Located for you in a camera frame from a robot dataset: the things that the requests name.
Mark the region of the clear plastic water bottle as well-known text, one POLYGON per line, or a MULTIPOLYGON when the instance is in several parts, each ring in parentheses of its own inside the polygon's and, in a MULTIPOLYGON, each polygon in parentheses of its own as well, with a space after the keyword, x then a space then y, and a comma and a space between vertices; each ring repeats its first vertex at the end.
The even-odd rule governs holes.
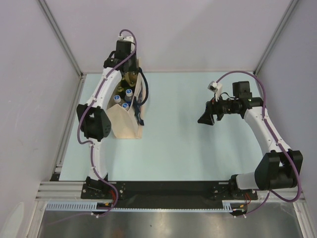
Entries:
POLYGON ((119 95, 115 95, 115 96, 113 97, 113 99, 114 99, 114 102, 115 102, 116 104, 122 105, 122 104, 124 103, 124 101, 122 100, 122 98, 121 98, 119 95))

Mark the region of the beige canvas tote bag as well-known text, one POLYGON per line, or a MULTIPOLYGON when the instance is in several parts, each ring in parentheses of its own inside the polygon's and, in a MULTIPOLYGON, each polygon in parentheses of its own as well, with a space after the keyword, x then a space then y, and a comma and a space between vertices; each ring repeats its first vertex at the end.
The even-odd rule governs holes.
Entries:
POLYGON ((106 111, 111 121, 113 134, 118 139, 140 139, 142 138, 144 126, 145 102, 149 97, 149 87, 142 69, 139 68, 133 100, 128 111, 114 102, 113 97, 118 95, 117 87, 108 103, 106 111))

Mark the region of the green glass bottle front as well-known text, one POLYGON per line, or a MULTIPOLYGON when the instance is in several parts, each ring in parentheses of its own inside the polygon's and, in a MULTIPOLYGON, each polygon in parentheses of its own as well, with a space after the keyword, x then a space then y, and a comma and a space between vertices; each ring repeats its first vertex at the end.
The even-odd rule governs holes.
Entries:
POLYGON ((123 98, 124 98, 124 96, 126 95, 125 90, 126 90, 126 87, 124 87, 124 86, 122 86, 122 85, 119 85, 119 86, 117 87, 117 93, 118 93, 118 95, 119 95, 120 97, 123 97, 123 98))

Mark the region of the clear glass bottle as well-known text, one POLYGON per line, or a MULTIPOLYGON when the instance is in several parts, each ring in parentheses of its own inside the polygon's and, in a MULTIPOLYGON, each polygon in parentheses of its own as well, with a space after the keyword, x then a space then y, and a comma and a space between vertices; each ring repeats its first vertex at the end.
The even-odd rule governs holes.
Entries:
POLYGON ((135 87, 138 79, 137 72, 127 72, 124 76, 125 80, 129 84, 130 87, 135 87))

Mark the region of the blue label water bottle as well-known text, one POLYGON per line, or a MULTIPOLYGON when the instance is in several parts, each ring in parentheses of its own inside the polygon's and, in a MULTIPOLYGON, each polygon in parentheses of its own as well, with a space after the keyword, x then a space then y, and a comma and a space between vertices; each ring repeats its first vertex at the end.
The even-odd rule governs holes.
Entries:
POLYGON ((125 109, 126 111, 128 111, 130 109, 130 105, 128 103, 123 103, 122 108, 125 109))
POLYGON ((124 100, 125 102, 128 104, 128 105, 131 105, 132 103, 132 100, 133 100, 133 90, 132 89, 127 89, 125 91, 125 97, 124 97, 124 100))

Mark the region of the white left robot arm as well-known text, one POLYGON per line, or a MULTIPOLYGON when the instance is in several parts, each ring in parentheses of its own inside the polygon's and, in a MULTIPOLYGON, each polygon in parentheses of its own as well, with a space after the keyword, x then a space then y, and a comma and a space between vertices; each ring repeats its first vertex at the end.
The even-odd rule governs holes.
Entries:
POLYGON ((77 139, 90 148, 91 168, 82 188, 81 198, 105 199, 114 193, 107 181, 106 163, 101 158, 102 140, 111 132, 111 121, 106 114, 122 76, 137 69, 136 40, 132 36, 120 37, 116 49, 104 61, 101 79, 85 104, 76 112, 79 120, 77 139))

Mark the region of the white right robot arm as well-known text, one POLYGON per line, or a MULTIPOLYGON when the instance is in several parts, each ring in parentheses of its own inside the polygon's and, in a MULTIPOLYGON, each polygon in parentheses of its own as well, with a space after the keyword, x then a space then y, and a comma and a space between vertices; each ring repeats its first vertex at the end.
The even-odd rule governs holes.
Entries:
POLYGON ((211 82, 208 89, 214 97, 206 102, 198 123, 214 125, 224 115, 237 114, 248 124, 261 148, 263 158, 254 172, 233 175, 229 195, 240 199, 247 190, 275 190, 298 185, 303 155, 292 150, 281 138, 264 108, 260 97, 253 97, 248 81, 232 84, 233 97, 223 99, 222 84, 211 82))

